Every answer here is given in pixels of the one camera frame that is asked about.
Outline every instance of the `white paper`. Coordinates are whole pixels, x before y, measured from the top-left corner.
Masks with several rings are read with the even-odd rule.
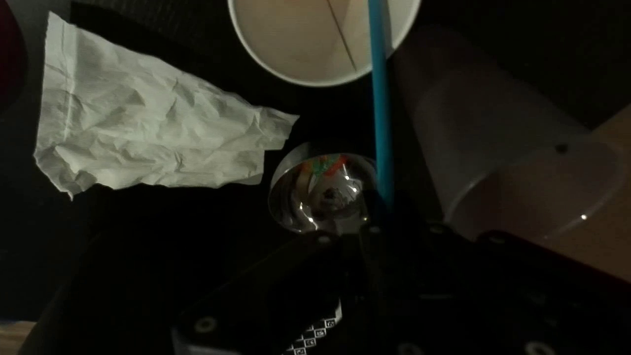
[[[255,186],[296,119],[50,14],[36,164],[60,192]]]

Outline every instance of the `straw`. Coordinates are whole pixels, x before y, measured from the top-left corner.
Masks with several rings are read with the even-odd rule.
[[[391,103],[387,74],[387,38],[385,38],[385,0],[369,0],[371,18],[371,58],[373,58],[373,101],[375,101],[375,155],[377,155],[377,190],[387,208],[395,208],[395,174],[391,143]]]

